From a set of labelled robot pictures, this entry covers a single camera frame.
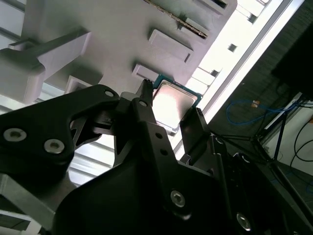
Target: silver bolt head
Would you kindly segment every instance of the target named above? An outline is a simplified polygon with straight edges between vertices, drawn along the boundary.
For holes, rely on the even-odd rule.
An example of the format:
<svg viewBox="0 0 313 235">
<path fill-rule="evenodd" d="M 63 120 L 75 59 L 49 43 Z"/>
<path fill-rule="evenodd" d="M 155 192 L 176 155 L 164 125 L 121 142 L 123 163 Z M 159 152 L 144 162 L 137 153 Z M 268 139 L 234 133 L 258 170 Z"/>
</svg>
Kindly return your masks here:
<svg viewBox="0 0 313 235">
<path fill-rule="evenodd" d="M 237 213 L 237 221 L 240 224 L 240 226 L 246 230 L 247 232 L 251 231 L 251 225 L 248 219 L 241 213 Z"/>
<path fill-rule="evenodd" d="M 65 146 L 62 141 L 57 139 L 47 140 L 44 144 L 45 151 L 53 154 L 60 154 L 63 152 Z"/>
<path fill-rule="evenodd" d="M 185 206 L 185 198 L 180 192 L 173 190 L 171 192 L 171 199 L 177 207 L 183 208 Z"/>
<path fill-rule="evenodd" d="M 10 128 L 3 133 L 3 137 L 9 142 L 20 142 L 26 139 L 27 134 L 20 128 Z"/>
</svg>

